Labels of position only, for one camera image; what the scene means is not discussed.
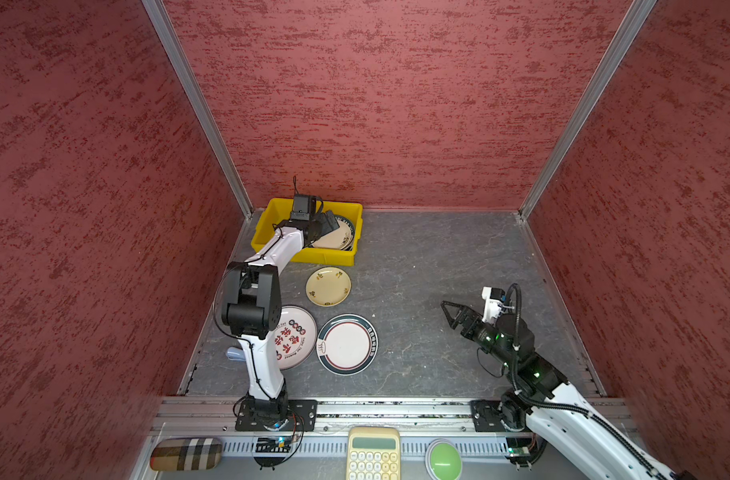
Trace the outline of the cream plate with black blotch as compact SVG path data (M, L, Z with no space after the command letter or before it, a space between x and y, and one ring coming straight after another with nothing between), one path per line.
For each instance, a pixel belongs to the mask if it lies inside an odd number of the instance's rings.
M347 250L351 247L355 237L355 226L347 218L336 215L339 228L322 236L314 242L314 248L330 250Z

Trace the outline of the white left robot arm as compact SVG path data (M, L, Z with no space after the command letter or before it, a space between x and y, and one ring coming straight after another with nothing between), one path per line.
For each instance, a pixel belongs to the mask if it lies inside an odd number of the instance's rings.
M297 194L272 239L247 260L231 263L222 280L217 317L245 352L250 385L244 404L269 428L288 417L286 381L274 346L282 313L281 273L296 254L339 228L322 198Z

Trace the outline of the green banded HAO SHI plate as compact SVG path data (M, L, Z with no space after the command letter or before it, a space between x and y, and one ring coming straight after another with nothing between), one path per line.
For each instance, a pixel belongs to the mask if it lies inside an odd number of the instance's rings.
M337 215L336 217L339 221L340 228L334 231L334 233L339 240L339 249L343 251L350 251L355 240L355 225L351 220L344 216Z

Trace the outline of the small cream plate with calligraphy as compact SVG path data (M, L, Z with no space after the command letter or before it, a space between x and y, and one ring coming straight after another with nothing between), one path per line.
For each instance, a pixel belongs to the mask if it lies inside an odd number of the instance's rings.
M333 307L343 303L352 291L348 273L338 267L324 267L307 280L306 295L315 305Z

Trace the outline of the white plate green red rim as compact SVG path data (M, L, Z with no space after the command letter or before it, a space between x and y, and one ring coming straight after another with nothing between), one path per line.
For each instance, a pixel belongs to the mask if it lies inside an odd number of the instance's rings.
M332 318L319 331L316 352L321 365L329 372L351 376L366 370L379 347L373 324L356 314Z

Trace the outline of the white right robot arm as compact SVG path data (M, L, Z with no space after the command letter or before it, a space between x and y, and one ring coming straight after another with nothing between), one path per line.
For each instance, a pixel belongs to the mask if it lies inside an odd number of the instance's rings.
M474 342L503 367L511 388L498 401L471 403L475 429L500 426L529 431L553 446L589 479L693 479L655 459L614 426L536 352L535 335L520 307L506 305L494 322L468 306L441 303L451 329Z

